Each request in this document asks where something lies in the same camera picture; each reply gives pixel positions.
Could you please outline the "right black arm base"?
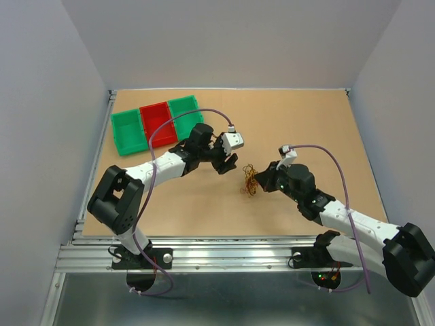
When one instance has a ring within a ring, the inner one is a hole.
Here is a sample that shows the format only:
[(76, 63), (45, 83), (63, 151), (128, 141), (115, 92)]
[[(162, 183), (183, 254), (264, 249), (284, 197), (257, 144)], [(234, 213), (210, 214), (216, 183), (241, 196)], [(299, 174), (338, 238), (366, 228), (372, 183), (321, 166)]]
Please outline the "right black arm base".
[(292, 255), (288, 260), (288, 266), (293, 269), (332, 268), (336, 267), (340, 262), (346, 268), (352, 267), (350, 263), (335, 260), (327, 250), (327, 246), (339, 235), (339, 232), (329, 230), (318, 235), (311, 246), (292, 247)]

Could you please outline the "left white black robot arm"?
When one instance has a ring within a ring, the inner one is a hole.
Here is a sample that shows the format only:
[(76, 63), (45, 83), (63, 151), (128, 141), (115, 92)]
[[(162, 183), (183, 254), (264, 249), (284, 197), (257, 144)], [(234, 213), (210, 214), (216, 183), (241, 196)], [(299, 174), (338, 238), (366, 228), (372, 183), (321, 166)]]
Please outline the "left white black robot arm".
[(142, 196), (168, 180), (183, 177), (202, 162), (211, 163), (223, 175), (236, 168), (234, 150), (244, 146), (240, 133), (231, 126), (216, 139), (213, 129), (197, 123), (187, 139), (158, 158), (129, 168), (106, 169), (91, 195), (87, 210), (116, 235), (128, 251), (128, 260), (138, 268), (151, 261), (151, 241), (137, 227)]

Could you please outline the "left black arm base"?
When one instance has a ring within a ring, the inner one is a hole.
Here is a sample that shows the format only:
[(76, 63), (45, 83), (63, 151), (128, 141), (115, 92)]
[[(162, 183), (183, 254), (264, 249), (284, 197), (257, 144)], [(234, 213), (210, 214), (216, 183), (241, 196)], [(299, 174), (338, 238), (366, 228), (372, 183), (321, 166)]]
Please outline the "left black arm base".
[[(112, 245), (108, 248), (111, 255), (113, 270), (151, 270), (154, 266), (142, 254), (133, 255), (122, 245)], [(148, 257), (161, 268), (168, 270), (172, 268), (173, 249), (171, 248), (151, 248), (145, 253)]]

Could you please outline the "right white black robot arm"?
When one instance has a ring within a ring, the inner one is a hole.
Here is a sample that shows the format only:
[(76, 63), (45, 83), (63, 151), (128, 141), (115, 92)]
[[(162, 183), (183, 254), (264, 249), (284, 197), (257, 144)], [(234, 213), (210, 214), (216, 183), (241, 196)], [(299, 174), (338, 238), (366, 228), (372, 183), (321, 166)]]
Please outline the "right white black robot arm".
[(317, 188), (303, 164), (271, 162), (254, 178), (265, 192), (280, 191), (297, 203), (303, 217), (331, 229), (327, 239), (313, 247), (317, 263), (366, 266), (409, 297), (418, 297), (434, 278), (434, 248), (417, 225), (385, 223), (348, 209)]

